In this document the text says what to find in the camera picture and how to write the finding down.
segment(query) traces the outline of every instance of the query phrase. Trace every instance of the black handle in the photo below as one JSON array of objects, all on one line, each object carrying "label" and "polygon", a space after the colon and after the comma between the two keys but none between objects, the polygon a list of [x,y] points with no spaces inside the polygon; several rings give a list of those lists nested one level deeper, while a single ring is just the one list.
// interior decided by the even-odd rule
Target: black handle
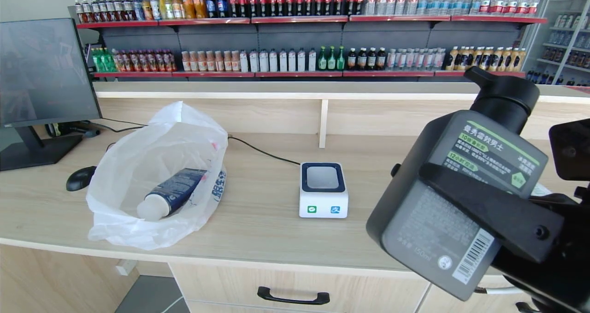
[{"label": "black handle", "polygon": [[270,288],[267,288],[266,286],[259,286],[258,296],[263,300],[288,302],[289,304],[323,305],[330,302],[330,294],[327,292],[318,292],[318,297],[312,301],[287,300],[285,298],[277,298],[272,296],[270,294]]},{"label": "black handle", "polygon": [[529,304],[525,302],[518,302],[516,303],[516,308],[520,313],[540,313],[541,311],[537,311],[529,306]]}]

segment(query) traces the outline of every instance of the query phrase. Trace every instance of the green glass bottle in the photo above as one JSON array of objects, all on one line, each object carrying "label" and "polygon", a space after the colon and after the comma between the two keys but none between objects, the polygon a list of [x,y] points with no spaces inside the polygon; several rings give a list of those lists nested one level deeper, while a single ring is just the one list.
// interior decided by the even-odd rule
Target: green glass bottle
[{"label": "green glass bottle", "polygon": [[334,46],[330,46],[330,55],[328,56],[328,69],[336,69],[336,57],[334,56]]},{"label": "green glass bottle", "polygon": [[96,48],[92,48],[91,49],[92,52],[92,60],[94,61],[94,65],[96,68],[97,72],[105,72],[105,65],[103,64],[103,61],[100,58],[100,51],[99,49]]},{"label": "green glass bottle", "polygon": [[320,54],[318,56],[318,71],[325,71],[327,66],[326,61],[326,47],[320,47]]},{"label": "green glass bottle", "polygon": [[338,71],[344,71],[344,46],[340,46],[340,54],[336,60],[336,69]]}]

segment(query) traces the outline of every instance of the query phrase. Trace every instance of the monitor stand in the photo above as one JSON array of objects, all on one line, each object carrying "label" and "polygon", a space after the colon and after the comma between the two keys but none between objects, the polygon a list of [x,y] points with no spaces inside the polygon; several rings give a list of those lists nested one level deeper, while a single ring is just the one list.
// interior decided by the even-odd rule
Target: monitor stand
[{"label": "monitor stand", "polygon": [[56,164],[82,141],[82,135],[41,140],[32,126],[15,129],[23,142],[13,143],[0,152],[0,171]]}]

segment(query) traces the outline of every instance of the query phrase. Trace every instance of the monitor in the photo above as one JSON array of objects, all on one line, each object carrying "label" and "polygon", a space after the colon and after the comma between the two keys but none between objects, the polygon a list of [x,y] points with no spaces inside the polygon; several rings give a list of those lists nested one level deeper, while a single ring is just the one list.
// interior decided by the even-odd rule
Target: monitor
[{"label": "monitor", "polygon": [[0,171],[55,164],[82,140],[41,140],[33,125],[100,117],[72,19],[0,23],[0,128],[23,140],[0,152]]}]

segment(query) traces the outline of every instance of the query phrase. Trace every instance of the shelf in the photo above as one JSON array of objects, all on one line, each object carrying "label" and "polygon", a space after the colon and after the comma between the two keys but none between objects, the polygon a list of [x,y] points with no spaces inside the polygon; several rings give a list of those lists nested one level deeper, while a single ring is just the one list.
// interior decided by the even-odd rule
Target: shelf
[{"label": "shelf", "polygon": [[234,71],[215,71],[215,72],[198,72],[198,71],[177,71],[172,73],[172,77],[254,77],[253,72],[234,72]]},{"label": "shelf", "polygon": [[559,65],[558,62],[548,61],[547,59],[537,59],[537,62],[552,64],[552,65]]},{"label": "shelf", "polygon": [[572,47],[573,51],[582,51],[583,53],[590,53],[590,49]]},{"label": "shelf", "polygon": [[561,46],[561,44],[544,43],[543,46],[551,47],[551,48],[567,49],[567,46]]},{"label": "shelf", "polygon": [[563,67],[567,67],[568,69],[572,69],[572,70],[578,70],[578,71],[590,73],[590,69],[584,69],[583,67],[577,67],[577,66],[573,66],[573,65],[564,65]]},{"label": "shelf", "polygon": [[449,21],[451,16],[368,16],[352,15],[348,17],[350,21]]},{"label": "shelf", "polygon": [[432,77],[434,71],[344,71],[344,77]]},{"label": "shelf", "polygon": [[570,88],[573,90],[577,90],[578,92],[588,93],[590,94],[590,87],[588,86],[564,86],[565,88]]},{"label": "shelf", "polygon": [[342,71],[257,72],[257,77],[342,77]]},{"label": "shelf", "polygon": [[253,24],[281,24],[281,23],[345,23],[346,16],[297,16],[297,17],[254,17]]},{"label": "shelf", "polygon": [[250,18],[202,18],[160,20],[160,26],[249,24]]},{"label": "shelf", "polygon": [[105,27],[145,27],[158,26],[157,20],[144,21],[110,21],[108,23],[82,23],[76,24],[77,28],[105,28]]},{"label": "shelf", "polygon": [[171,77],[172,72],[95,72],[93,75],[99,77],[134,77],[134,78],[165,78]]},{"label": "shelf", "polygon": [[546,24],[547,18],[503,17],[493,15],[451,16],[451,21],[497,21],[500,23]]},{"label": "shelf", "polygon": [[[496,76],[513,76],[513,77],[520,77],[520,78],[524,78],[525,77],[525,73],[524,72],[512,72],[512,71],[488,71],[491,74],[495,74]],[[434,76],[435,77],[462,77],[463,74],[465,73],[465,71],[444,71],[444,70],[440,70],[440,71],[435,71],[434,72]]]},{"label": "shelf", "polygon": [[563,28],[563,27],[550,27],[550,30],[554,30],[554,31],[567,31],[567,32],[573,32],[575,30],[575,28]]}]

